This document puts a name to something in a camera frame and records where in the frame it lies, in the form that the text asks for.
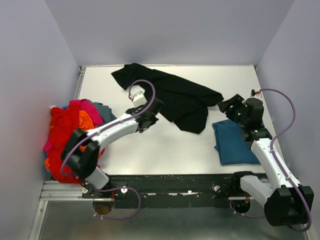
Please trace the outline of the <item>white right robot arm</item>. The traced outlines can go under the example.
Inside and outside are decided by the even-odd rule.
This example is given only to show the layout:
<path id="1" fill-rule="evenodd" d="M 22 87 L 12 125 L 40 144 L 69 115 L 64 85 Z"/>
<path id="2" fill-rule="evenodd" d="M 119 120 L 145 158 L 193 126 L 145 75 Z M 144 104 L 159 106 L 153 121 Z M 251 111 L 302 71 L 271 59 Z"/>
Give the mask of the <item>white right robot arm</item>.
<path id="1" fill-rule="evenodd" d="M 248 193 L 264 210 L 273 227 L 304 225 L 297 229 L 306 232 L 312 225 L 311 209 L 314 192 L 290 172 L 274 146 L 275 138 L 263 126 L 263 102 L 255 97 L 244 99 L 239 94 L 218 103 L 220 112 L 238 124 L 243 140 L 259 160 L 270 186 L 255 175 L 244 175 L 230 183 L 230 191 L 241 196 Z"/>

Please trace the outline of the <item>black t-shirt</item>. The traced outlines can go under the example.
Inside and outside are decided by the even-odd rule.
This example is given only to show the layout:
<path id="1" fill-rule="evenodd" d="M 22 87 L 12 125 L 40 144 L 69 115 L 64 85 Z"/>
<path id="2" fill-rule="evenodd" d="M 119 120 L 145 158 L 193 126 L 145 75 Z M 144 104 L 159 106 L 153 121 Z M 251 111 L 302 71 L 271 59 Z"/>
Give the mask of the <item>black t-shirt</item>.
<path id="1" fill-rule="evenodd" d="M 181 131 L 194 134 L 200 134 L 205 129 L 208 107 L 224 100 L 220 92 L 138 63 L 126 64 L 111 75 L 124 90 L 137 80 L 152 83 L 155 97 L 164 103 L 160 114 Z"/>

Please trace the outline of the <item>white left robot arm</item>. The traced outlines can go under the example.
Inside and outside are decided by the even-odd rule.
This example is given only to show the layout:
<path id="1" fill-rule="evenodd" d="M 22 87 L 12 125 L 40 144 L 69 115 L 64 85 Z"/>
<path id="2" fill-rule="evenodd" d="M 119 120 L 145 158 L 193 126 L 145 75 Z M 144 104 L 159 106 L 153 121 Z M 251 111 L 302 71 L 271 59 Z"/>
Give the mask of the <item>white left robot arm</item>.
<path id="1" fill-rule="evenodd" d="M 69 167 L 79 180 L 91 184 L 99 197 L 107 197 L 111 191 L 110 178 L 98 167 L 99 153 L 122 137 L 149 129 L 158 121 L 156 115 L 163 106 L 161 100 L 153 98 L 144 105 L 127 109 L 121 117 L 100 127 L 74 130 L 61 153 L 60 170 Z"/>

